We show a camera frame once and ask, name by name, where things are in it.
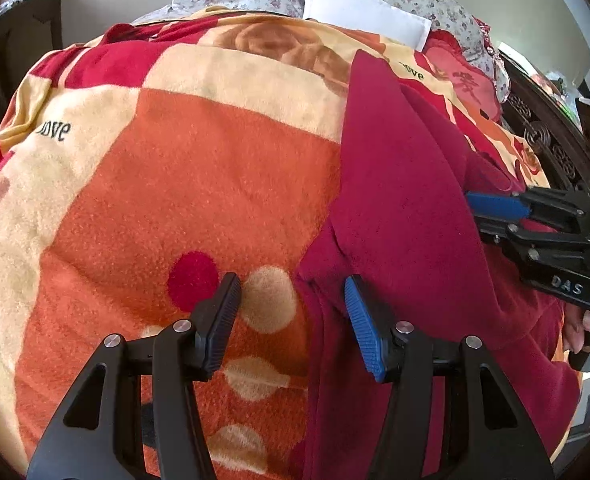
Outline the red heart cushion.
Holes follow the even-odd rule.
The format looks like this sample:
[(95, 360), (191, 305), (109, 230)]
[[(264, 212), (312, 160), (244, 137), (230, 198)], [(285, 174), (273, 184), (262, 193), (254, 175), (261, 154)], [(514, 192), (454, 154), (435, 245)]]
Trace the red heart cushion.
[(435, 74), (452, 83), (462, 102), (476, 104), (495, 122), (501, 118), (501, 105), (493, 80), (466, 61), (455, 36), (446, 30), (433, 30), (427, 37), (423, 53), (435, 67)]

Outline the white pillow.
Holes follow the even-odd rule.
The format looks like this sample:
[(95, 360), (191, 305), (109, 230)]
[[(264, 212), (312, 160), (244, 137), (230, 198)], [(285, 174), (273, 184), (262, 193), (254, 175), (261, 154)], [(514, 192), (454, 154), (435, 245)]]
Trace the white pillow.
[(304, 0), (305, 20), (385, 36), (424, 49), (432, 22), (383, 0)]

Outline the dark wooden side cabinet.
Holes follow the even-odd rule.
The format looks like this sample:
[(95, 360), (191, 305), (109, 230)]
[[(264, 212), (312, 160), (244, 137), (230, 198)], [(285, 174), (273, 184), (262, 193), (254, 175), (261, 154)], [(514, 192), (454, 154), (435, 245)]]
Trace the dark wooden side cabinet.
[(28, 70), (61, 47), (62, 0), (15, 1), (0, 14), (0, 123)]

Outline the orange red patterned blanket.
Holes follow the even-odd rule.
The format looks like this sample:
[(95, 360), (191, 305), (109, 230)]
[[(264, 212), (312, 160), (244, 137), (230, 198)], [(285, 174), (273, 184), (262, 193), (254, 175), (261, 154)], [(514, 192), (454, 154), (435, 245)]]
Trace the orange red patterned blanket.
[(269, 13), (117, 25), (28, 70), (0, 125), (0, 454), (16, 474), (104, 336), (158, 334), (222, 276), (242, 303), (197, 388), (222, 479), (308, 479), (312, 318), (296, 271), (340, 190), (358, 52), (464, 117), (508, 172), (539, 159), (424, 54)]

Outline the dark red fleece garment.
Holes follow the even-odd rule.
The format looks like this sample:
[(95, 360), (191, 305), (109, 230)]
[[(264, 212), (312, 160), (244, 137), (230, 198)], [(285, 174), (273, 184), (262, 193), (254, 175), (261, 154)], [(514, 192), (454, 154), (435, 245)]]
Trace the dark red fleece garment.
[(485, 245), (465, 193), (524, 188), (482, 133), (366, 52), (353, 59), (340, 146), (340, 190), (296, 271), (312, 318), (308, 479), (361, 479), (389, 390), (368, 374), (344, 304), (358, 274), (425, 334), (478, 336), (518, 393), (548, 451), (572, 421), (575, 372), (554, 360), (564, 304), (526, 286)]

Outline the dark carved wooden headboard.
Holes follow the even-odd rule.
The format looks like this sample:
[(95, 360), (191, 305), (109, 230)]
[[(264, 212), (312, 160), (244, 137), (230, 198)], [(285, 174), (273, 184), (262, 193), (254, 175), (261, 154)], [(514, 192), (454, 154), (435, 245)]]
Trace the dark carved wooden headboard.
[(511, 79), (503, 120), (539, 157), (552, 188), (590, 196), (590, 103), (579, 101), (574, 122), (525, 70), (502, 56)]

